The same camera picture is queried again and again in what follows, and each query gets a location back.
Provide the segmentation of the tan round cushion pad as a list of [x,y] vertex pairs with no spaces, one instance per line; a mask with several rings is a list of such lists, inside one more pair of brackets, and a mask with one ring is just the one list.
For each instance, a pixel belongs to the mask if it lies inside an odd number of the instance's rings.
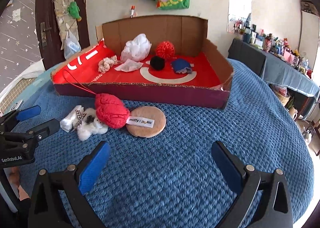
[[132,110],[126,121],[128,132],[135,137],[151,138],[157,136],[165,126],[165,114],[155,106],[140,106]]

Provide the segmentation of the white plush toy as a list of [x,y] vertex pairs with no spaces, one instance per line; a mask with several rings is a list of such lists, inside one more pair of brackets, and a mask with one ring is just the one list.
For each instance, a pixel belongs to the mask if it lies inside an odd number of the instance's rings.
[[80,141],[86,141],[92,135],[102,135],[108,131],[108,126],[98,119],[96,110],[93,108],[84,110],[74,127]]

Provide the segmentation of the blue cloth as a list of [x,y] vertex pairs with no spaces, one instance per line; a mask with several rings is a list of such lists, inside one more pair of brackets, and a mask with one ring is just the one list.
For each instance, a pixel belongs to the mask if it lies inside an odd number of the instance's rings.
[[192,65],[188,61],[181,58],[171,62],[171,67],[175,73],[190,74],[193,72]]

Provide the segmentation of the green plush toy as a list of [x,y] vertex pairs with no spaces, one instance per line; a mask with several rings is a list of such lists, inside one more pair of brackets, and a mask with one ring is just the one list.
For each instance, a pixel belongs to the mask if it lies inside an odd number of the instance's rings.
[[78,7],[77,3],[75,1],[71,2],[69,7],[67,8],[69,15],[76,19],[77,21],[81,21],[80,16],[80,8]]

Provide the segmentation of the orange foam net ball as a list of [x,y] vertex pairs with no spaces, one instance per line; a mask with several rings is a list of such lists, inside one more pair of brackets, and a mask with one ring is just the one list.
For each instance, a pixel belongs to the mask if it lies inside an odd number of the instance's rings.
[[163,59],[172,58],[175,55],[175,47],[170,41],[160,42],[155,49],[155,54]]

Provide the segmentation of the wall mirror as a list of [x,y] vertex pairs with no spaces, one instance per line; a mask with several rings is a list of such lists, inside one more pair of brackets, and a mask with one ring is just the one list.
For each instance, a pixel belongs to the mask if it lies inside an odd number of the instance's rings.
[[227,32],[239,33],[252,13],[252,0],[228,0]]

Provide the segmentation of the light blue bedsheet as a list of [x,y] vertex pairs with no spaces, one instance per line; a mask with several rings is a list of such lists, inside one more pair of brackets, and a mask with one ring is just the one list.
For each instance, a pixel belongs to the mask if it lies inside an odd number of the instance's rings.
[[1,110],[3,114],[10,111],[13,105],[20,100],[25,103],[34,93],[42,88],[47,82],[50,82],[50,74],[58,65],[41,73],[37,78],[21,79],[19,83],[4,97],[1,101]]

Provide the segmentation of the dark brown door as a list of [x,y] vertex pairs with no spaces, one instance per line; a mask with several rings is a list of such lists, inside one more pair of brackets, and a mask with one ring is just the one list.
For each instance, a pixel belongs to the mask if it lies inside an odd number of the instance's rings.
[[[82,48],[88,47],[89,35],[86,16],[86,0],[75,0],[80,8],[82,20],[78,24],[80,45]],[[53,0],[36,0],[35,1],[35,22],[37,38],[39,41],[39,50],[44,68],[49,68],[65,61],[62,42],[59,36],[59,28],[54,12]]]

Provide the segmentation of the red cardboard box tray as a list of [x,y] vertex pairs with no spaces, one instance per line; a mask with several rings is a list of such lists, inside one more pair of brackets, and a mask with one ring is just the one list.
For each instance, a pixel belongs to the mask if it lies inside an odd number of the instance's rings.
[[[69,71],[78,82],[95,93],[109,93],[122,100],[168,103],[222,109],[231,92],[234,70],[208,39],[208,21],[195,16],[152,15],[104,23],[96,28],[98,42],[73,55],[52,71],[51,79],[61,95],[93,97],[63,78]],[[125,44],[145,34],[152,47],[143,66],[132,72],[111,67],[98,72],[103,58],[119,56]],[[163,70],[150,66],[160,42],[170,41],[175,55],[165,59]],[[171,62],[181,58],[192,65],[190,74],[175,73]]]

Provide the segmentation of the red knitted plush hat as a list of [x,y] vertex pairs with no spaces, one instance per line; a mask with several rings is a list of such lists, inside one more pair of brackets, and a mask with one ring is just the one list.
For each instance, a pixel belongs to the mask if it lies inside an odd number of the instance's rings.
[[129,109],[124,105],[118,97],[107,93],[95,93],[88,89],[67,70],[63,70],[64,80],[86,92],[95,95],[95,109],[97,118],[109,128],[120,129],[125,126],[126,121],[130,116]]

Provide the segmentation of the white plastic bag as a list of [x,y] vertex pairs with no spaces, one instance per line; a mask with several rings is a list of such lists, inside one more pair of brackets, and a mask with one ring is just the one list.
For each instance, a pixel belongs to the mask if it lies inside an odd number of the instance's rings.
[[64,57],[68,59],[73,54],[81,51],[81,46],[75,35],[68,30],[64,44]]

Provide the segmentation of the blue cloth covered table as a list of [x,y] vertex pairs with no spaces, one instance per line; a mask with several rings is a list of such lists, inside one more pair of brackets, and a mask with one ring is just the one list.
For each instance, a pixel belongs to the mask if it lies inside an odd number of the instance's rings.
[[228,58],[245,64],[268,84],[287,87],[306,97],[319,98],[319,86],[277,56],[259,50],[237,38],[228,50]]

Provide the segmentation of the beige hanging organizer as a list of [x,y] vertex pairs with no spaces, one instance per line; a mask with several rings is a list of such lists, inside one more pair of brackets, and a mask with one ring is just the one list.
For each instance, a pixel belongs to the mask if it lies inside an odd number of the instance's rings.
[[54,12],[56,16],[57,25],[59,28],[59,36],[61,40],[61,50],[64,49],[65,39],[67,32],[70,30],[77,40],[79,40],[78,34],[78,22],[75,18],[72,18],[68,12],[68,8],[74,0],[52,0],[54,4]]

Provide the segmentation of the clear plastic packet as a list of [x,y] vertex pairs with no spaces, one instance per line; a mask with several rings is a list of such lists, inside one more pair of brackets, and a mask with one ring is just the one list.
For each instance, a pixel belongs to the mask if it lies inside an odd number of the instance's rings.
[[143,66],[141,62],[135,62],[131,59],[127,59],[124,63],[120,64],[115,68],[116,71],[132,72],[140,69]]

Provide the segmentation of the white mesh bath pouf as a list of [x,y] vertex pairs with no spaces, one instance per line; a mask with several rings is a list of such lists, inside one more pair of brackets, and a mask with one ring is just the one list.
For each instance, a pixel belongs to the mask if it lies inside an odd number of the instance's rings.
[[128,41],[125,44],[125,47],[121,52],[120,60],[125,62],[127,59],[130,59],[134,62],[140,62],[149,55],[151,47],[152,44],[147,39],[146,35],[139,34],[133,40]]

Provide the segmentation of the black pompom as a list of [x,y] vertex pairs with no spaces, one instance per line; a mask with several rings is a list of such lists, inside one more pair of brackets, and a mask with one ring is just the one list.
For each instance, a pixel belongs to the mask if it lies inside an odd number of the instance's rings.
[[155,55],[150,59],[150,66],[156,71],[163,70],[165,67],[165,59]]

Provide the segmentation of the blue knitted blanket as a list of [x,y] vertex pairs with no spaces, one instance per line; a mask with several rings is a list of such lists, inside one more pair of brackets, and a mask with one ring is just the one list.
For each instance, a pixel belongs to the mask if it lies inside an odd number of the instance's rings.
[[231,64],[223,110],[159,104],[167,122],[152,138],[123,128],[82,142],[60,130],[39,143],[34,163],[20,167],[22,187],[31,194],[39,170],[64,170],[106,141],[110,159],[86,194],[106,227],[214,227],[235,199],[211,156],[213,142],[221,141],[259,171],[284,171],[298,220],[313,197],[314,178],[300,130],[260,77],[239,61]]

